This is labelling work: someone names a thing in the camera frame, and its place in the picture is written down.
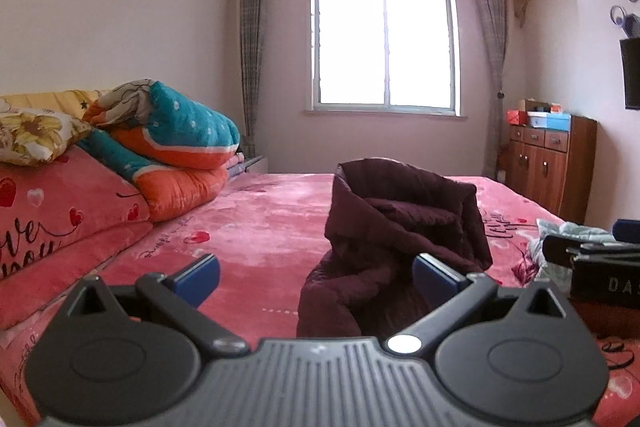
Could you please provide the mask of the purple down jacket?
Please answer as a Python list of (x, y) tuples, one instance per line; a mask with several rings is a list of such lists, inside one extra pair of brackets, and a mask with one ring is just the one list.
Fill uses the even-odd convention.
[(492, 265), (475, 185), (388, 158), (337, 166), (324, 236), (331, 248), (300, 291), (299, 338), (384, 340), (429, 314), (412, 280), (420, 254), (461, 274)]

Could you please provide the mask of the light green quilted jacket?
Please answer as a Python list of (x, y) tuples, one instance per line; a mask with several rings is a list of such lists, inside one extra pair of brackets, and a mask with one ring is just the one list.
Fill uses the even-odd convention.
[(613, 235), (600, 228), (576, 225), (570, 221), (556, 223), (537, 219), (538, 237), (529, 242), (528, 254), (536, 267), (536, 280), (550, 280), (565, 295), (570, 293), (573, 269), (568, 248), (578, 249), (585, 243), (614, 243)]

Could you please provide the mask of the brown wooden dresser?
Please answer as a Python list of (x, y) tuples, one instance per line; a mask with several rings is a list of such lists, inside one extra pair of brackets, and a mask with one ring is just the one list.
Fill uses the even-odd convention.
[(585, 221), (597, 148), (597, 121), (572, 115), (570, 131), (510, 126), (506, 186), (556, 217)]

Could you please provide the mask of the pink heart-print pillow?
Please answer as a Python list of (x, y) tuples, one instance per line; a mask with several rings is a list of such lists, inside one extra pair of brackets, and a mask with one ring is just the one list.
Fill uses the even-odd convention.
[(46, 307), (152, 230), (129, 182), (77, 146), (39, 167), (1, 166), (1, 327)]

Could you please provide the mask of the orange teal folded quilt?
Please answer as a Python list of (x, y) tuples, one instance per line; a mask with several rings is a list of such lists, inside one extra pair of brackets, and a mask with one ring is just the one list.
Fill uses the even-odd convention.
[(79, 146), (139, 191), (154, 223), (215, 199), (241, 143), (229, 117), (152, 79), (105, 93), (82, 119), (92, 131)]

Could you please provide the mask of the blue box on dresser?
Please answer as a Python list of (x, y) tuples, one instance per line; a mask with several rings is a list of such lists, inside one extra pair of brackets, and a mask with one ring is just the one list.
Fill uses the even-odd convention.
[(567, 113), (528, 112), (527, 124), (536, 129), (569, 132), (570, 118)]

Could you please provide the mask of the red box on dresser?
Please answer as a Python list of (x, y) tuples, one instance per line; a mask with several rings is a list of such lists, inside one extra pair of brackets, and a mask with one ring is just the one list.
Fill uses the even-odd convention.
[(526, 126), (528, 114), (526, 110), (508, 109), (506, 111), (506, 123), (510, 126)]

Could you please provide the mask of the yellow floral pillow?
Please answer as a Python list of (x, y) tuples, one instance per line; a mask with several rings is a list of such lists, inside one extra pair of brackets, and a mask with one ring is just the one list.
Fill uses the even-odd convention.
[(49, 164), (90, 133), (85, 111), (105, 91), (65, 90), (2, 95), (1, 161)]

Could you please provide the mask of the right plaid curtain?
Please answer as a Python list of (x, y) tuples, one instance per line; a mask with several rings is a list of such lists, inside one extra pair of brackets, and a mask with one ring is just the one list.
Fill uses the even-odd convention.
[(476, 0), (476, 4), (489, 64), (491, 91), (483, 176), (495, 179), (502, 135), (503, 69), (508, 43), (508, 5), (506, 0)]

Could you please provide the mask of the plaid curtain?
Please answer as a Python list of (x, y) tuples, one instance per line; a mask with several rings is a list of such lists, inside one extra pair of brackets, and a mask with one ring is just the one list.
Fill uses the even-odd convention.
[(266, 34), (266, 0), (239, 0), (238, 29), (244, 120), (242, 149), (246, 156), (254, 157), (262, 80), (262, 49)]
[(503, 69), (508, 43), (508, 5), (506, 0), (476, 0), (476, 4), (489, 64), (491, 91), (483, 176), (495, 179), (502, 135)]

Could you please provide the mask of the left plaid curtain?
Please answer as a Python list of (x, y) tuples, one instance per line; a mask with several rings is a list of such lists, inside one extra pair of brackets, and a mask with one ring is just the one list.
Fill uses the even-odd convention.
[(242, 149), (246, 156), (254, 157), (262, 80), (262, 49), (266, 34), (266, 0), (239, 0), (238, 29), (244, 120)]

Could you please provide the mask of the black wall television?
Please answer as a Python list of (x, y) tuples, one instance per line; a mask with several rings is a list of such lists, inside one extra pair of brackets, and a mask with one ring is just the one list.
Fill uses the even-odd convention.
[(620, 42), (622, 57), (625, 107), (640, 109), (640, 38), (628, 38)]

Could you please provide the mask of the round wall decorations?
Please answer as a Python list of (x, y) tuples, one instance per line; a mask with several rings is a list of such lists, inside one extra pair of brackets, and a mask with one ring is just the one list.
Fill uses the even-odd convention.
[[(631, 4), (639, 2), (639, 0), (627, 1)], [(621, 5), (613, 5), (610, 9), (610, 21), (614, 26), (620, 28), (627, 38), (640, 37), (640, 16), (638, 14), (627, 11)]]

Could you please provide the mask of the window with white frame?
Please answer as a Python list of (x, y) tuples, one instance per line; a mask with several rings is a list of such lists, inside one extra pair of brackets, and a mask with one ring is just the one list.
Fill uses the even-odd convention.
[(310, 105), (457, 116), (456, 0), (310, 0)]

